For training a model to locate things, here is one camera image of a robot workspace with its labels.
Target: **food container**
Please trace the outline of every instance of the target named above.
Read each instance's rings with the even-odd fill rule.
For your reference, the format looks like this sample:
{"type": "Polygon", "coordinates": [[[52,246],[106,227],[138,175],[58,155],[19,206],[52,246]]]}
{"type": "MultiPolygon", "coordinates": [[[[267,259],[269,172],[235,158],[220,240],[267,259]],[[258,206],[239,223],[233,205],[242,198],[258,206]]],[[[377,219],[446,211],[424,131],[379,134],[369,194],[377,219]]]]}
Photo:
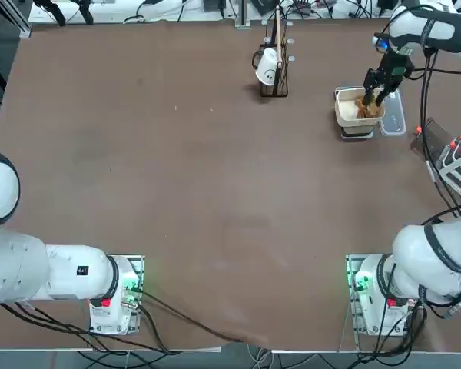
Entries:
{"type": "MultiPolygon", "coordinates": [[[[374,90],[374,96],[377,96],[380,88],[374,90]]],[[[355,99],[363,97],[365,89],[361,88],[348,88],[339,90],[337,100],[335,101],[335,113],[337,122],[341,127],[359,127],[362,125],[376,125],[386,114],[384,103],[380,106],[380,114],[375,118],[357,118],[359,108],[355,105],[355,99]]]]}

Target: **mug rack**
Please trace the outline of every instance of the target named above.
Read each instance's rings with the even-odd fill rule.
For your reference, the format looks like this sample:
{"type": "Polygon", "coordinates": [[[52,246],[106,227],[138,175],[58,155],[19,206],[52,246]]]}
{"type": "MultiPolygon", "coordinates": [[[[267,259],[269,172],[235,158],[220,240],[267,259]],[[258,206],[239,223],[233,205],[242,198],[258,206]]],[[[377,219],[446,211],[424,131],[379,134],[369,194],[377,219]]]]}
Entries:
{"type": "Polygon", "coordinates": [[[253,55],[253,67],[256,69],[260,62],[261,56],[263,55],[265,48],[276,48],[278,54],[277,70],[275,71],[274,84],[271,86],[260,83],[260,96],[262,98],[286,98],[289,95],[289,83],[288,83],[288,67],[289,62],[293,62],[295,58],[288,55],[288,45],[293,44],[294,40],[287,37],[287,29],[292,25],[291,21],[285,18],[284,10],[281,6],[277,5],[274,13],[273,28],[269,34],[269,20],[263,20],[262,24],[265,26],[265,38],[264,43],[260,44],[260,48],[255,51],[253,55]],[[285,19],[284,30],[280,32],[280,20],[282,16],[285,19]]]}

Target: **wooden stick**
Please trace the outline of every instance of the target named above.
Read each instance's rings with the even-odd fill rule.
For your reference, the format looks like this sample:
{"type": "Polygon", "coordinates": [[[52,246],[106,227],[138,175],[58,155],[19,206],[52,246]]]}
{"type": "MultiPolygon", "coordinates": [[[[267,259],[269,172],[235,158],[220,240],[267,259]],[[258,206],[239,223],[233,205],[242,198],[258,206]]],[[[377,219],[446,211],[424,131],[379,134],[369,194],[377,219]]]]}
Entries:
{"type": "Polygon", "coordinates": [[[275,21],[277,22],[277,35],[275,39],[277,40],[277,54],[278,62],[277,68],[282,68],[282,34],[280,33],[280,6],[277,5],[275,8],[275,21]]]}

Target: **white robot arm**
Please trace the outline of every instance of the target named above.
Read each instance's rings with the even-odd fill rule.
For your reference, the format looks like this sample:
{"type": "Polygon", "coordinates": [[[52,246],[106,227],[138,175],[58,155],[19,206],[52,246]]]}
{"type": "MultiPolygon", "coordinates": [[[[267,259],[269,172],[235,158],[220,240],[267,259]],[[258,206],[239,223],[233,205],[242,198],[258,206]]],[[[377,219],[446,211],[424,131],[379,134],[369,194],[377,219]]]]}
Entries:
{"type": "MultiPolygon", "coordinates": [[[[0,225],[18,206],[14,165],[0,153],[0,225]]],[[[99,334],[138,331],[143,258],[138,270],[124,256],[84,245],[45,245],[0,228],[0,304],[30,300],[89,300],[91,330],[99,334]]]]}
{"type": "Polygon", "coordinates": [[[382,87],[376,97],[380,106],[413,72],[410,55],[414,50],[445,51],[461,58],[461,13],[450,0],[403,0],[390,19],[389,33],[374,34],[374,41],[384,56],[380,66],[366,74],[363,103],[370,104],[374,89],[382,87]]]}
{"type": "MultiPolygon", "coordinates": [[[[364,83],[366,95],[384,86],[386,93],[378,96],[378,105],[411,72],[407,70],[413,69],[409,55],[420,46],[461,58],[461,13],[450,0],[402,1],[392,15],[387,40],[378,35],[385,55],[377,70],[369,70],[364,83]]],[[[368,334],[379,334],[386,302],[389,308],[380,332],[383,335],[400,318],[403,326],[410,299],[448,307],[445,318],[461,311],[461,217],[440,224],[406,226],[394,240],[393,254],[368,256],[354,284],[368,334]]],[[[403,329],[391,334],[401,335],[403,329]]]]}

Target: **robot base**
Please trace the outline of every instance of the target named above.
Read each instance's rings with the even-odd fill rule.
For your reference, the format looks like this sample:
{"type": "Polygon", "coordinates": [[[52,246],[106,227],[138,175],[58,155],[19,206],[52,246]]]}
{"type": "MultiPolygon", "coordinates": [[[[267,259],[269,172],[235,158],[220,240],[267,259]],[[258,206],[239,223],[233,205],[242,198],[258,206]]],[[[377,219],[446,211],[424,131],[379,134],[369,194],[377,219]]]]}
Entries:
{"type": "MultiPolygon", "coordinates": [[[[386,298],[381,293],[377,281],[377,265],[381,254],[348,254],[347,277],[350,292],[350,308],[353,319],[353,331],[357,350],[361,351],[359,334],[378,336],[383,317],[386,298]]],[[[384,275],[389,275],[392,261],[388,259],[384,275]]],[[[400,337],[406,333],[406,317],[408,304],[397,306],[388,299],[386,316],[381,336],[386,336],[393,325],[401,318],[401,322],[393,329],[390,336],[400,337]]]]}
{"type": "Polygon", "coordinates": [[[145,256],[111,255],[118,265],[118,287],[109,301],[101,306],[89,304],[89,331],[106,335],[134,334],[140,330],[141,294],[131,288],[143,288],[145,256]]]}

